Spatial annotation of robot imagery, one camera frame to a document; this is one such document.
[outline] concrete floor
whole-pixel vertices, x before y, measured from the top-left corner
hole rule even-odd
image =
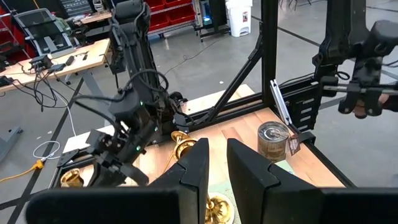
[[[253,3],[252,15],[260,17],[259,0],[254,0]],[[398,12],[398,1],[369,0],[368,6],[373,7],[367,10],[368,28],[371,28],[376,20],[388,19],[398,22],[398,14],[391,11]],[[280,10],[277,48],[277,80],[279,82],[314,71],[311,58],[318,52],[316,44],[319,44],[325,35],[325,15],[326,1],[315,1],[310,6],[307,1],[299,0],[296,11]],[[200,43],[195,33],[187,29],[166,40],[153,40],[152,50],[158,70],[166,72],[180,63],[184,55],[194,56],[217,41],[194,59],[186,61],[167,74],[170,91],[178,90],[188,99],[195,99],[224,90],[228,86],[254,48],[258,33],[258,21],[255,19],[252,20],[252,33],[241,38],[225,35],[210,37],[204,43]],[[395,50],[385,61],[390,62],[397,57],[398,50]],[[352,73],[352,69],[353,62],[350,61],[340,67],[340,70],[348,73]],[[382,75],[383,83],[398,80],[396,75],[398,70],[385,69]],[[244,81],[254,91],[261,90],[260,70],[261,66],[258,63]],[[111,96],[115,93],[114,77],[107,68],[102,66],[90,72],[95,76],[105,95]],[[127,74],[119,75],[120,83],[125,83],[126,80]],[[72,77],[71,81],[71,86],[76,88],[80,77]],[[68,99],[73,94],[61,83],[52,82],[52,86]],[[82,85],[80,92],[89,93],[85,84]],[[333,98],[325,98],[323,102],[331,100]],[[41,113],[34,99],[19,91],[7,92],[0,98],[0,102],[2,115],[0,135],[5,134],[6,130],[15,124],[20,124],[24,129],[17,144],[0,163],[0,179],[19,174],[30,168],[36,160],[32,156],[33,149],[42,142],[50,140],[57,126],[60,128],[57,141],[62,145],[61,149],[67,139],[73,136],[68,118],[63,124],[59,124],[65,109],[45,109]],[[103,124],[101,118],[77,106],[74,106],[71,111],[77,134],[100,128]],[[326,108],[321,110],[313,132],[317,137],[316,145],[356,185],[389,186],[392,176],[398,173],[396,162],[398,150],[395,148],[394,140],[398,124],[396,116],[385,111],[382,116],[358,120],[352,114],[339,114],[336,106]],[[39,150],[38,154],[41,154],[44,149],[45,147]],[[56,161],[46,163],[31,193],[49,186],[55,166]],[[9,223],[25,223],[22,209],[25,204],[18,203],[14,199],[21,197],[31,177],[32,173],[0,184],[0,223],[7,223],[12,216],[15,217],[14,221]]]

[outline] black metal frame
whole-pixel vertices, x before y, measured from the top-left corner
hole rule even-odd
[[[254,50],[248,57],[248,61],[236,75],[216,105],[190,115],[196,121],[195,123],[197,123],[189,127],[190,131],[209,127],[264,108],[270,108],[278,115],[270,86],[270,81],[275,79],[276,73],[278,7],[278,1],[262,1],[260,34]],[[228,102],[260,59],[262,62],[262,92]],[[314,84],[313,81],[312,78],[306,78],[291,82],[280,88],[292,117],[293,125],[290,125],[290,128],[297,134],[301,131],[313,129],[315,125],[321,98],[314,97],[315,95],[319,96],[319,94],[316,94],[316,91],[319,91],[320,88],[319,84]],[[346,187],[355,187],[354,183],[314,146],[313,142],[305,141],[304,143],[342,184]],[[90,164],[90,161],[92,163],[93,159],[77,162],[75,166],[69,164],[58,167],[55,180],[67,169],[87,166]],[[51,187],[56,186],[56,183],[53,181]]]

